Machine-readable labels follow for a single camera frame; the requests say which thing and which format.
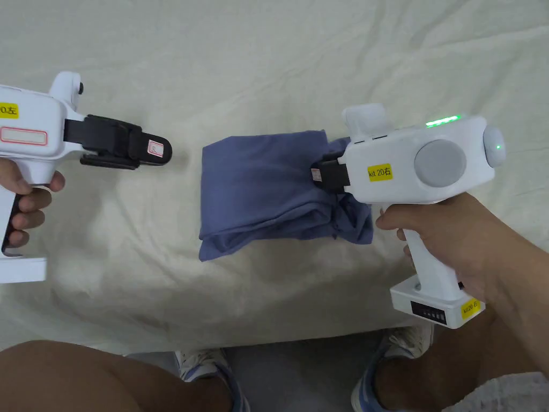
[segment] human hand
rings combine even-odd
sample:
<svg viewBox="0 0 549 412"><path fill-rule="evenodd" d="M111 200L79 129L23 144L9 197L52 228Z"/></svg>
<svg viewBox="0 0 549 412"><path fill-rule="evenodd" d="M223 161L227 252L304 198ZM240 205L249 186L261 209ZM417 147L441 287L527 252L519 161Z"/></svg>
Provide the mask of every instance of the human hand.
<svg viewBox="0 0 549 412"><path fill-rule="evenodd" d="M23 195L18 204L21 212L12 218L15 230L9 235L9 246L21 247L29 241L29 234L24 230L33 229L44 223L44 212L41 209L49 206L52 195L46 189L31 187L23 179L19 167L13 161L4 158L0 158L0 186ZM65 178L56 171L46 187L52 192L59 192L65 187Z"/></svg>
<svg viewBox="0 0 549 412"><path fill-rule="evenodd" d="M380 229L416 231L427 250L456 270L458 280L472 296L485 301L502 253L523 239L468 193L430 205L392 205L376 221ZM410 256L410 249L404 252Z"/></svg>

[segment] white sneaker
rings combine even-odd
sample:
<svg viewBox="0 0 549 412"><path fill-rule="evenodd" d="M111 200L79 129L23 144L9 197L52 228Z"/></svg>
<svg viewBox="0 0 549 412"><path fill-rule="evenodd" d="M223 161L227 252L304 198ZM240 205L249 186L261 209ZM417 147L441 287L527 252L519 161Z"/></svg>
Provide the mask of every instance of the white sneaker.
<svg viewBox="0 0 549 412"><path fill-rule="evenodd" d="M179 363L179 376L185 382L192 382L206 375L215 375L219 372L218 365L230 370L225 355L220 349L207 349L198 352L175 353Z"/></svg>
<svg viewBox="0 0 549 412"><path fill-rule="evenodd" d="M419 358L433 343L433 332L432 323L388 331L352 392L351 405L355 412L386 411L379 404L373 388L377 365L384 358Z"/></svg>
<svg viewBox="0 0 549 412"><path fill-rule="evenodd" d="M389 348L385 358L404 356L419 358L433 344L434 324L425 322L418 326L399 327L390 331Z"/></svg>
<svg viewBox="0 0 549 412"><path fill-rule="evenodd" d="M198 352L175 353L179 363L180 377L184 382L217 376L223 380L233 397L234 412L249 412L250 405L235 379L225 354L220 349L207 349Z"/></svg>

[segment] small red sticker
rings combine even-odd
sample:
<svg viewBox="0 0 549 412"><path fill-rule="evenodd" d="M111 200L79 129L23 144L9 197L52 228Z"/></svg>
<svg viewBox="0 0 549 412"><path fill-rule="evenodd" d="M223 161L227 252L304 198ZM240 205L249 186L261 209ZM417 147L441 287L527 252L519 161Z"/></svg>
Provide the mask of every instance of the small red sticker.
<svg viewBox="0 0 549 412"><path fill-rule="evenodd" d="M312 179L315 182L322 182L322 175L320 174L320 169L311 169Z"/></svg>
<svg viewBox="0 0 549 412"><path fill-rule="evenodd" d="M152 154L153 156L164 157L164 145L155 142L154 140L149 140L147 153Z"/></svg>

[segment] white bedsheet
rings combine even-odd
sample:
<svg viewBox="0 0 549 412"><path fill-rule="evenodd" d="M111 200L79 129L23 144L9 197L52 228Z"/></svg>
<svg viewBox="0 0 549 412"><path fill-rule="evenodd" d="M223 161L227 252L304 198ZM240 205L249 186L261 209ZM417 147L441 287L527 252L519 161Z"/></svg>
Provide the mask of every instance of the white bedsheet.
<svg viewBox="0 0 549 412"><path fill-rule="evenodd" d="M0 289L0 347L35 338L113 352L228 346L394 326L410 274L393 233L371 246L258 241L198 260L202 146L326 129L381 102L398 126L480 113L507 141L474 191L549 249L546 1L3 1L0 83L85 83L80 112L138 123L174 158L137 171L63 164L30 248L49 280Z"/></svg>

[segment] gray floor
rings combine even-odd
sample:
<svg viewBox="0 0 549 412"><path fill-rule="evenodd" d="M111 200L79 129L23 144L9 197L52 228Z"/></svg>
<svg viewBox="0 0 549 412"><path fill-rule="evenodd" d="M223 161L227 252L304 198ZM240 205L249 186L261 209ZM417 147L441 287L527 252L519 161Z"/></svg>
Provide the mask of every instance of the gray floor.
<svg viewBox="0 0 549 412"><path fill-rule="evenodd" d="M352 412L349 398L379 332L227 349L254 412ZM132 357L175 371L173 354Z"/></svg>

